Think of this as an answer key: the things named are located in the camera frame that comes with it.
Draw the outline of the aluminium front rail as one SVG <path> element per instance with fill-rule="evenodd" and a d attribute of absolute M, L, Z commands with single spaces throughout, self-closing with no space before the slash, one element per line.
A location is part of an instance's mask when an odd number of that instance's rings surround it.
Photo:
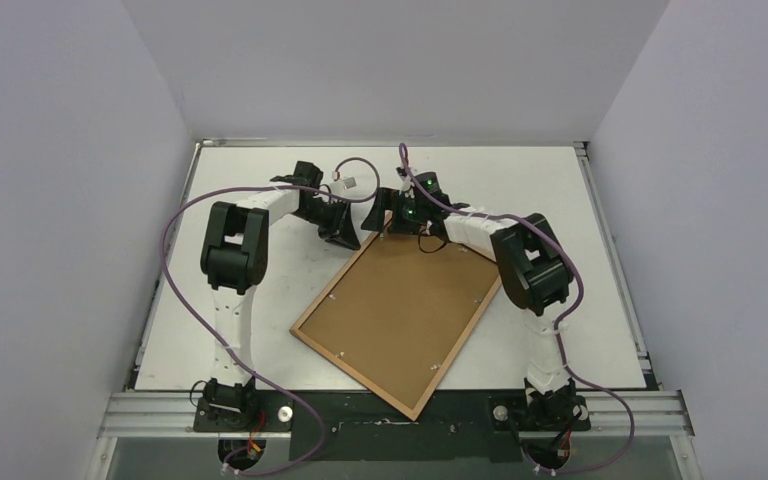
<path fill-rule="evenodd" d="M 694 435 L 679 391 L 623 391 L 633 410 L 638 436 Z M 628 432 L 625 409 L 612 397 L 595 391 L 583 396 L 590 411 L 592 435 L 621 436 Z M 196 407 L 185 392 L 136 391 L 113 394 L 103 416 L 101 438 L 243 438 L 245 431 L 202 432 L 194 429 Z"/>

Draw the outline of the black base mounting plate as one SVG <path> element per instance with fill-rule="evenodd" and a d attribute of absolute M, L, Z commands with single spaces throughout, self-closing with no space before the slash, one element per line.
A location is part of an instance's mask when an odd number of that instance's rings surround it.
<path fill-rule="evenodd" d="M 298 402 L 259 391 L 246 417 L 200 399 L 192 429 L 216 433 L 219 450 L 255 444 L 263 457 L 270 435 L 289 442 L 289 457 L 311 449 L 318 461 L 435 461 L 483 457 L 517 462 L 527 444 L 549 450 L 566 446 L 571 432 L 591 428 L 583 397 L 560 407 L 527 399 L 521 390 L 438 390 L 419 417 L 410 420 L 367 392 L 303 392 Z"/>

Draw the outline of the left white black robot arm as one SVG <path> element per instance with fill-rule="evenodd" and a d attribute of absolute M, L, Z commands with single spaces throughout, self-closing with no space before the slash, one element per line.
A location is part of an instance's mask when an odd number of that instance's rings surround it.
<path fill-rule="evenodd" d="M 200 268 L 211 289 L 212 327 L 219 337 L 199 401 L 205 418 L 242 431 L 262 417 L 252 373 L 252 312 L 267 270 L 270 227 L 292 215 L 315 225 L 323 241 L 357 250 L 351 204 L 344 198 L 355 185 L 354 178 L 340 172 L 324 183 L 318 167 L 299 161 L 291 174 L 274 177 L 266 190 L 211 206 Z"/>

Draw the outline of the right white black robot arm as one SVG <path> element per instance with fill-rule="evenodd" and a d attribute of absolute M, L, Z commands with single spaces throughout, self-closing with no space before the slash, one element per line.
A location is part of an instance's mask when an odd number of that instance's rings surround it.
<path fill-rule="evenodd" d="M 398 189 L 381 187 L 361 224 L 366 231 L 430 235 L 491 259 L 508 300 L 525 315 L 525 414 L 543 430 L 583 425 L 588 411 L 566 371 L 557 343 L 558 330 L 546 317 L 548 307 L 564 303 L 573 273 L 556 249 L 557 238 L 546 218 L 524 221 L 453 203 L 433 172 L 409 176 L 398 171 Z"/>

